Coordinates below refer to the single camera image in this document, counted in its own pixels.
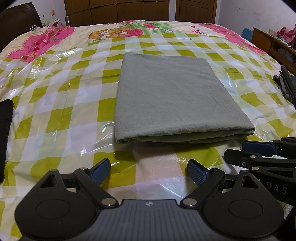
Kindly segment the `grey-green pants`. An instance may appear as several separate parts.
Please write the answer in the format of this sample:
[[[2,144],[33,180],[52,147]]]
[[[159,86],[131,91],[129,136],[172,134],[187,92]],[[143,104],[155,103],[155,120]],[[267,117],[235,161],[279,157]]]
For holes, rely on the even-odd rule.
[[[119,144],[240,140],[254,125],[202,58],[127,52],[115,104]]]

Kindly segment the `dark grey clothes pile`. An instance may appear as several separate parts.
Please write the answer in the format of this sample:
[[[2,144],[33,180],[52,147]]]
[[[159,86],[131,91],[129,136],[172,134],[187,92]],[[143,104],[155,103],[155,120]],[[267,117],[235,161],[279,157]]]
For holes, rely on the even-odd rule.
[[[273,81],[281,91],[283,97],[296,107],[296,82],[285,66],[281,66],[279,75],[273,76]]]

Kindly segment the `wooden side cabinet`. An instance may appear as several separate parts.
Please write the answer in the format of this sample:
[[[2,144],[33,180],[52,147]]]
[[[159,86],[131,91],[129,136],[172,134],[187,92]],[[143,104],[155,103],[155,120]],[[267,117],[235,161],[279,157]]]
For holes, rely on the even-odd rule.
[[[257,28],[253,28],[251,42],[295,75],[295,49]]]

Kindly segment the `checkered floral bedspread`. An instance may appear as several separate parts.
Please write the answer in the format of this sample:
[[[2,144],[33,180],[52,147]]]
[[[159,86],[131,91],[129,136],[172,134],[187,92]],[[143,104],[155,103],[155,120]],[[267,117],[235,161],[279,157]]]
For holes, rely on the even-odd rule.
[[[32,62],[1,53],[1,100],[14,102],[5,178],[1,184],[1,240],[18,240],[18,203],[50,169],[71,173],[111,161],[103,183],[116,199],[181,200],[195,184],[186,178],[190,159],[231,169],[222,156],[238,141],[199,145],[118,145],[114,108],[125,52],[204,58],[255,126],[252,141],[295,136],[295,108],[273,82],[280,64],[225,27],[189,22],[124,21],[77,27]]]

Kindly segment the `red pink clothes heap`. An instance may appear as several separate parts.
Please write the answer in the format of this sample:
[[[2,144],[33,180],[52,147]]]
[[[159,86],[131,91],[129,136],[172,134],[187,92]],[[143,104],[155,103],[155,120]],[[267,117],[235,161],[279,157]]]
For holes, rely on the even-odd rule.
[[[284,42],[286,42],[289,46],[293,48],[295,45],[295,32],[296,27],[294,27],[292,30],[283,27],[280,31],[277,32],[277,37],[279,39],[282,39]]]

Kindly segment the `black folded garment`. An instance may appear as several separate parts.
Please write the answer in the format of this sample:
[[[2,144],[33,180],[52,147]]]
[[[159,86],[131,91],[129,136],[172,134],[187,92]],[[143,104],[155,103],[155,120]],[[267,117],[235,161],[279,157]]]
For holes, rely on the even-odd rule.
[[[6,149],[10,126],[13,118],[14,103],[10,99],[1,101],[0,109],[0,180],[4,180],[4,168],[6,165]]]

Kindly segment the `blue foam mat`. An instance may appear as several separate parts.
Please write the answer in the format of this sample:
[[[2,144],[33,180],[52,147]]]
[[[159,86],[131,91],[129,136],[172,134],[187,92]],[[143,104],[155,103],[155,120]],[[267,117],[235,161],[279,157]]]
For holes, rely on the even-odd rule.
[[[253,35],[253,30],[250,30],[248,28],[244,28],[241,34],[241,37],[251,42]]]

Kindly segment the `brown wooden door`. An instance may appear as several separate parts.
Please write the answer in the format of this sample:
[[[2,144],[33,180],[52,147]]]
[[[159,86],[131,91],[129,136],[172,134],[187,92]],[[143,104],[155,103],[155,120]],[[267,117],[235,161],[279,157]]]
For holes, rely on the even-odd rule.
[[[214,23],[217,3],[217,0],[176,1],[176,21]]]

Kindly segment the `brown wooden wardrobe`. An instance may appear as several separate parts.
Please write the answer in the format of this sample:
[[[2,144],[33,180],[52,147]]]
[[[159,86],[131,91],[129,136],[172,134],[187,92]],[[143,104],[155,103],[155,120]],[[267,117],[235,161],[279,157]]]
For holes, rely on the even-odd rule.
[[[65,0],[64,4],[66,23],[71,27],[169,19],[169,1]]]

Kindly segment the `dark wooden headboard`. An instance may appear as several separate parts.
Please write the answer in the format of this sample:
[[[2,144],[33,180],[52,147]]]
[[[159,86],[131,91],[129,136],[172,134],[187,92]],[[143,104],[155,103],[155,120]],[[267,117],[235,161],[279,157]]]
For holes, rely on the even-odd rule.
[[[5,9],[1,13],[1,51],[16,37],[29,32],[32,26],[43,27],[32,2]]]

